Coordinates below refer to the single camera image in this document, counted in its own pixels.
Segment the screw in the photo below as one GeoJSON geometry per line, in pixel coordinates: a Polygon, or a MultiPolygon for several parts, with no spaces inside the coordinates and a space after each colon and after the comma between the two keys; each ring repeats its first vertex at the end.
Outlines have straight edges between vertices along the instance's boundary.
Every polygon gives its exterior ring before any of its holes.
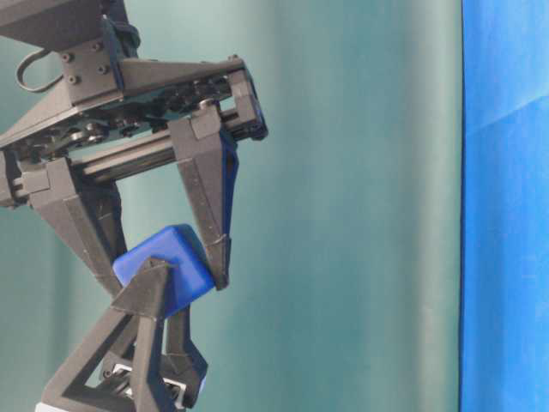
{"type": "Polygon", "coordinates": [[[200,103],[198,103],[198,108],[200,109],[207,109],[208,107],[211,107],[211,106],[218,106],[219,105],[219,102],[217,100],[214,100],[214,99],[204,99],[202,100],[200,103]]]}
{"type": "Polygon", "coordinates": [[[97,71],[100,73],[100,75],[106,75],[109,72],[109,66],[101,65],[97,68],[97,71]]]}
{"type": "Polygon", "coordinates": [[[99,43],[94,43],[92,45],[92,50],[94,52],[100,52],[101,50],[103,50],[103,43],[99,42],[99,43]]]}
{"type": "Polygon", "coordinates": [[[75,56],[72,54],[72,53],[63,53],[61,55],[61,59],[65,62],[65,63],[70,63],[72,62],[72,60],[75,58],[75,56]]]}
{"type": "Polygon", "coordinates": [[[72,84],[74,86],[74,85],[76,85],[80,82],[80,77],[78,77],[78,76],[69,76],[67,78],[67,82],[69,82],[69,84],[72,84]]]}

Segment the teal backdrop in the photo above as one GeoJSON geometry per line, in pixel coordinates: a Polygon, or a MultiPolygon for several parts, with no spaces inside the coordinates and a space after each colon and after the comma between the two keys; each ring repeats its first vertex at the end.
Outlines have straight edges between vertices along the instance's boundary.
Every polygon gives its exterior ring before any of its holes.
{"type": "MultiPolygon", "coordinates": [[[[243,57],[270,126],[239,149],[232,285],[193,305],[196,410],[457,411],[461,2],[127,5],[144,58],[243,57]]],[[[35,98],[31,49],[0,50],[6,130],[35,98]]],[[[174,166],[119,187],[130,246],[193,222],[174,166]]],[[[0,225],[0,410],[32,411],[108,299],[33,211],[0,225]]]]}

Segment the black cable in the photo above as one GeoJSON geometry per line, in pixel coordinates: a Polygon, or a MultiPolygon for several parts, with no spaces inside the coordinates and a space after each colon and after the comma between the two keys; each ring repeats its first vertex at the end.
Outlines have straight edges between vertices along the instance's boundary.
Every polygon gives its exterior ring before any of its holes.
{"type": "Polygon", "coordinates": [[[31,93],[44,93],[47,92],[50,88],[58,84],[62,79],[63,75],[60,75],[57,79],[47,83],[45,86],[42,86],[40,88],[30,88],[27,86],[24,80],[25,71],[28,69],[28,67],[33,64],[34,62],[40,60],[41,58],[45,58],[48,54],[50,54],[50,50],[39,50],[35,51],[28,56],[26,56],[23,61],[19,64],[19,67],[17,67],[17,71],[15,72],[15,77],[17,78],[17,84],[20,88],[23,90],[27,90],[31,93]]]}

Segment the blue foam block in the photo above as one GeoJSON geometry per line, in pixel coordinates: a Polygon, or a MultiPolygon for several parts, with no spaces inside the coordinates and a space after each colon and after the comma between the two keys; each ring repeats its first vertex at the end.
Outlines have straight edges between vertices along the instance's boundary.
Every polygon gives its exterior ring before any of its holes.
{"type": "Polygon", "coordinates": [[[173,266],[173,290],[166,296],[166,316],[187,307],[207,293],[214,281],[199,258],[200,242],[188,225],[169,226],[119,257],[112,268],[118,280],[127,286],[148,258],[166,260],[173,266]]]}

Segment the blue curtain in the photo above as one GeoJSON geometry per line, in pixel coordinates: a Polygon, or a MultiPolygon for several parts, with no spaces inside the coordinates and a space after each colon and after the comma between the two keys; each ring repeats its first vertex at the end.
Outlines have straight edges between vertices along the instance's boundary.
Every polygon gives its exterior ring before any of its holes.
{"type": "Polygon", "coordinates": [[[462,410],[549,410],[549,3],[463,2],[462,410]]]}

